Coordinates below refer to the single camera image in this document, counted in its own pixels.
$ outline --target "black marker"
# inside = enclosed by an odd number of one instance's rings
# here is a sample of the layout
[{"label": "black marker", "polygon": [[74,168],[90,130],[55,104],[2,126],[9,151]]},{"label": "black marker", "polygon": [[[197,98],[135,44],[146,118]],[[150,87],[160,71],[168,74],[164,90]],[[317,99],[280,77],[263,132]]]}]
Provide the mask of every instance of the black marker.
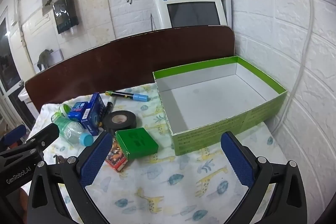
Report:
[{"label": "black marker", "polygon": [[108,102],[107,103],[107,106],[105,107],[105,110],[103,112],[103,114],[101,115],[101,122],[99,123],[99,128],[102,128],[104,129],[102,126],[103,126],[103,120],[104,118],[106,117],[106,115],[110,114],[112,112],[112,107],[113,107],[113,104],[111,102]]},{"label": "black marker", "polygon": [[135,101],[148,102],[148,95],[142,95],[137,93],[127,93],[120,91],[106,91],[106,95],[114,96],[114,97],[122,97],[122,98],[130,98]]}]

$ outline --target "glass door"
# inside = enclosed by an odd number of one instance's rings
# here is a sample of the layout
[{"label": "glass door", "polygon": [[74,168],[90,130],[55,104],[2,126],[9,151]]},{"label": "glass door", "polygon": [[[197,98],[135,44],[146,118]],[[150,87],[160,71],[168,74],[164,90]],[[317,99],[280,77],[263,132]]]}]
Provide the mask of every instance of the glass door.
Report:
[{"label": "glass door", "polygon": [[0,17],[0,113],[15,128],[20,124],[32,129],[35,118],[24,102],[17,97],[24,88],[9,46],[7,11]]}]

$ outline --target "blue bottle cap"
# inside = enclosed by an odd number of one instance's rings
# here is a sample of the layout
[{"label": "blue bottle cap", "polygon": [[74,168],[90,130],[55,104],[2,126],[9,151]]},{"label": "blue bottle cap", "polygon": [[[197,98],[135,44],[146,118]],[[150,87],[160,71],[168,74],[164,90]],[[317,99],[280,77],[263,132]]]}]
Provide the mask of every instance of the blue bottle cap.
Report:
[{"label": "blue bottle cap", "polygon": [[79,143],[83,146],[90,146],[93,144],[93,136],[90,133],[83,132],[79,136]]},{"label": "blue bottle cap", "polygon": [[134,93],[133,100],[135,101],[142,101],[142,102],[148,102],[148,95],[142,95]]}]

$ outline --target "tape roll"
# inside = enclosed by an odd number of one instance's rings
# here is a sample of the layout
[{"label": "tape roll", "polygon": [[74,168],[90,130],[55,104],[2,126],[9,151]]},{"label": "tape roll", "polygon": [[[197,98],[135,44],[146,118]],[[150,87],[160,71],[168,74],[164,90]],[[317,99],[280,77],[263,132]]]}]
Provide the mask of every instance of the tape roll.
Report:
[{"label": "tape roll", "polygon": [[106,115],[103,127],[107,132],[114,133],[118,130],[133,129],[137,127],[137,118],[133,112],[118,110]]}]

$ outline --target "wooden headboard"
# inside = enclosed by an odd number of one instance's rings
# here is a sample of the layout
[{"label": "wooden headboard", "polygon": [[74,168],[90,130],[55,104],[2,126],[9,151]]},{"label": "wooden headboard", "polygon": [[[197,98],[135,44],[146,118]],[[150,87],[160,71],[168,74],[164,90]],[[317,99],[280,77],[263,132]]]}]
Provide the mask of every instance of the wooden headboard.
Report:
[{"label": "wooden headboard", "polygon": [[234,55],[227,26],[164,29],[121,38],[68,58],[25,83],[38,111],[47,103],[153,83],[152,72]]}]

